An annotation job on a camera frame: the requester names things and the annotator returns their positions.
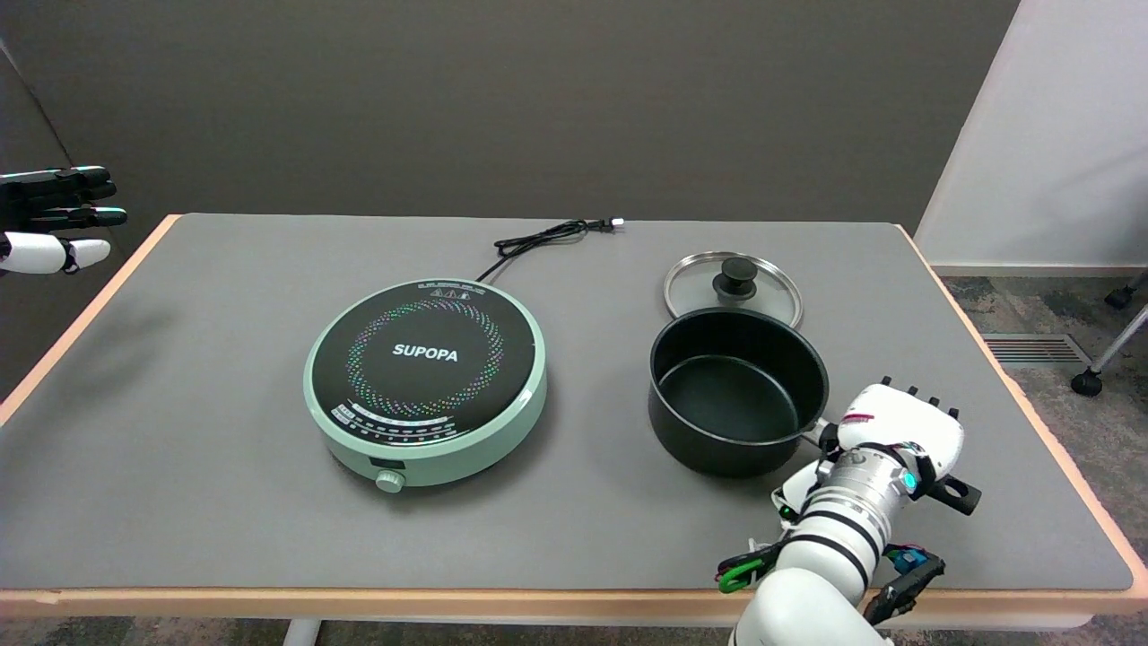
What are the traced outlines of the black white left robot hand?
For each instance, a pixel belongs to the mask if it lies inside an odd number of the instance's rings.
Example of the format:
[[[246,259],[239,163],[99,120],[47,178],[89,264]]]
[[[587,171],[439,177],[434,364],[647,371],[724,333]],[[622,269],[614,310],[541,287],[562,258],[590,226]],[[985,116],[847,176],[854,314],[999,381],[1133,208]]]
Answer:
[[[126,210],[98,202],[117,193],[102,165],[44,169],[1,176],[1,268],[26,275],[77,274],[107,260],[111,242],[59,238],[59,231],[111,228]]]

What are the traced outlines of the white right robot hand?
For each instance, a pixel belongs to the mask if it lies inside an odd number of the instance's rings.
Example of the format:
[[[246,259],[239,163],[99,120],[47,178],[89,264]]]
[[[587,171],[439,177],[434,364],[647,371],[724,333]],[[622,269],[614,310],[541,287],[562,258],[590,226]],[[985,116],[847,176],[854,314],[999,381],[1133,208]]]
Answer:
[[[980,491],[952,476],[964,445],[957,408],[916,397],[916,388],[866,386],[832,423],[819,420],[804,441],[819,449],[771,495],[783,528],[813,512],[829,509],[872,517],[887,532],[907,504],[934,499],[965,516],[980,503]]]

